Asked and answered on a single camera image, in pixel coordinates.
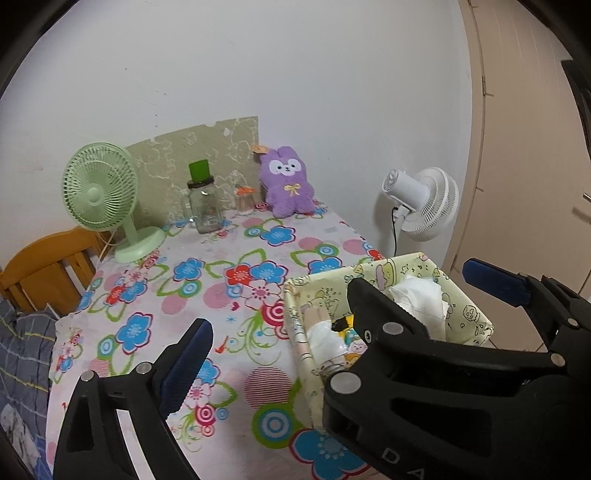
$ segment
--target blue plaid fabric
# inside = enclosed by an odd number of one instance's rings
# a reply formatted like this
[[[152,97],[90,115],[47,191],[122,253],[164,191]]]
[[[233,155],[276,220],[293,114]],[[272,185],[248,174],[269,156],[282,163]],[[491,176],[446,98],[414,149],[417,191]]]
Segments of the blue plaid fabric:
[[[19,315],[0,297],[0,412],[10,404],[29,429],[40,454],[34,471],[38,480],[51,479],[45,427],[55,323],[46,312]]]

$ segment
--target wooden chair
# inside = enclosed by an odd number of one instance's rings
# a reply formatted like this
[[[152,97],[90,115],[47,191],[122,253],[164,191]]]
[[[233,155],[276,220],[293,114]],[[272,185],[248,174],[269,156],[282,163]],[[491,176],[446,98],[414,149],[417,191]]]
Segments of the wooden chair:
[[[0,273],[0,294],[27,313],[42,310],[48,303],[63,315],[73,312],[81,295],[63,261],[72,266],[82,286],[88,288],[95,268],[86,251],[93,250],[100,255],[106,242],[105,234],[99,237],[97,232],[77,226],[69,232],[55,233],[31,243]]]

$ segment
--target green desk fan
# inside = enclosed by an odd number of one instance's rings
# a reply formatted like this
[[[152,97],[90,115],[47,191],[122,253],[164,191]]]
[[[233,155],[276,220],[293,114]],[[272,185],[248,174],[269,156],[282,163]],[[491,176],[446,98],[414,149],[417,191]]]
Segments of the green desk fan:
[[[103,232],[123,225],[126,239],[115,247],[119,263],[145,257],[166,238],[155,226],[135,229],[132,214],[138,203],[138,183],[129,152],[103,142],[78,150],[61,180],[66,209],[80,226]]]

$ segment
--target yellow bow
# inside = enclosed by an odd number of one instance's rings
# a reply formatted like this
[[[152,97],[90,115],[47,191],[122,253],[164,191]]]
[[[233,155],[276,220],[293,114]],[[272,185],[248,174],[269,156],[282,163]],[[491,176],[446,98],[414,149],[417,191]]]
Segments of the yellow bow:
[[[299,195],[298,190],[301,188],[301,185],[299,183],[294,183],[293,185],[285,185],[283,187],[283,189],[286,192],[290,192],[290,197],[293,197],[294,195]]]

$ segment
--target jar handle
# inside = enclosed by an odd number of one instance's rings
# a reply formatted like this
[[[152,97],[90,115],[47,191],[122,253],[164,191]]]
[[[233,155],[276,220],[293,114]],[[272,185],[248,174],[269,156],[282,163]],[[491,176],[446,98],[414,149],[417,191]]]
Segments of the jar handle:
[[[183,218],[188,222],[195,223],[193,218],[193,209],[191,208],[191,200],[186,193],[181,195],[181,207],[183,207]]]

